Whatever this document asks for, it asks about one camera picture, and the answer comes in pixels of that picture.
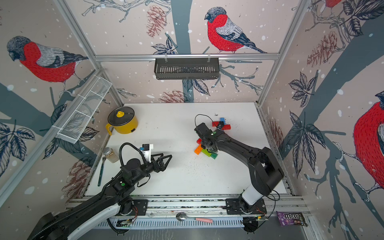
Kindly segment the lime green lego brick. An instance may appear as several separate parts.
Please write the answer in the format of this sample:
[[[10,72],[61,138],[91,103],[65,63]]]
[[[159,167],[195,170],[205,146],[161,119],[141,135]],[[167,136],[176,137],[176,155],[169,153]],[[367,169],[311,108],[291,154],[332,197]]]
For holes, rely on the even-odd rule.
[[[209,153],[206,149],[202,149],[202,153],[204,153],[206,156],[210,157],[212,154]]]

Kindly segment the orange lego brick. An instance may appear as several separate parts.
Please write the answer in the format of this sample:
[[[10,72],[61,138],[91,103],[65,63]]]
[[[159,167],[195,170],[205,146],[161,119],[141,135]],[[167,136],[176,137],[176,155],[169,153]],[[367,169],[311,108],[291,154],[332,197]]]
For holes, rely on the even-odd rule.
[[[196,155],[199,155],[199,154],[202,152],[202,150],[203,150],[202,146],[199,145],[199,146],[194,150],[194,152],[195,152]]]

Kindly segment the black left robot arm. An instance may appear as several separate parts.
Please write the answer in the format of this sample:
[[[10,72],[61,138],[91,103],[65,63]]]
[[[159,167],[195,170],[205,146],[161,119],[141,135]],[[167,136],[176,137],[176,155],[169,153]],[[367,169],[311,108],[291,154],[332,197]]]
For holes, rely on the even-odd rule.
[[[148,161],[143,152],[131,143],[125,146],[137,151],[141,159],[121,161],[121,169],[115,177],[107,182],[100,193],[54,216],[48,213],[40,218],[31,234],[30,240],[77,240],[101,222],[120,212],[128,214],[132,209],[131,193],[138,187],[140,180],[149,178],[152,172],[159,173],[167,169],[172,155],[155,154]]]

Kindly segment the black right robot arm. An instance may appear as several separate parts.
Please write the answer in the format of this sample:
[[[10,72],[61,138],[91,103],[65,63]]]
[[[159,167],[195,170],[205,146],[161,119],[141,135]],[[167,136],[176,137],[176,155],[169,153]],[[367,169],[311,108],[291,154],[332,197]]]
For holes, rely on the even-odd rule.
[[[262,198],[272,193],[285,174],[271,149],[254,148],[243,144],[220,129],[210,130],[205,123],[195,127],[202,140],[201,145],[211,153],[222,151],[248,167],[251,185],[238,199],[227,199],[226,209],[229,215],[262,213],[259,205]]]

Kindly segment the small glass spice jar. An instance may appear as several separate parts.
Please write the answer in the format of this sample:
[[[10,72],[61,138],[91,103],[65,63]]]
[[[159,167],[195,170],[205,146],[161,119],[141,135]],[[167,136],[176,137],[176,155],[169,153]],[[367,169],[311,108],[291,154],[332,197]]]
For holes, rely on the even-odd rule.
[[[115,151],[109,147],[103,149],[103,157],[109,160],[111,163],[116,163],[120,160]]]

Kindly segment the yellow pot with black lid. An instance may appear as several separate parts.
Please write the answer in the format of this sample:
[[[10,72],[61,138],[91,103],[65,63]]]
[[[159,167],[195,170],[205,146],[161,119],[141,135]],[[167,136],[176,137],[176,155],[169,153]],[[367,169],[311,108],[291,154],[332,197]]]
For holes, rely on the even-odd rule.
[[[134,109],[119,107],[109,114],[106,129],[110,136],[112,136],[112,128],[120,134],[130,134],[138,128],[138,125]]]

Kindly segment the purple candy packet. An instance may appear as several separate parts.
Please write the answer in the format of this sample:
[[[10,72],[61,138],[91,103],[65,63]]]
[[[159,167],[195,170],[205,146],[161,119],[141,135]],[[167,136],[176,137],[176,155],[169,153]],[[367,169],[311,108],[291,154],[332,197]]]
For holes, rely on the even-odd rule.
[[[282,227],[284,226],[305,226],[308,224],[305,221],[304,215],[302,213],[283,213],[277,212],[277,217],[279,223]]]

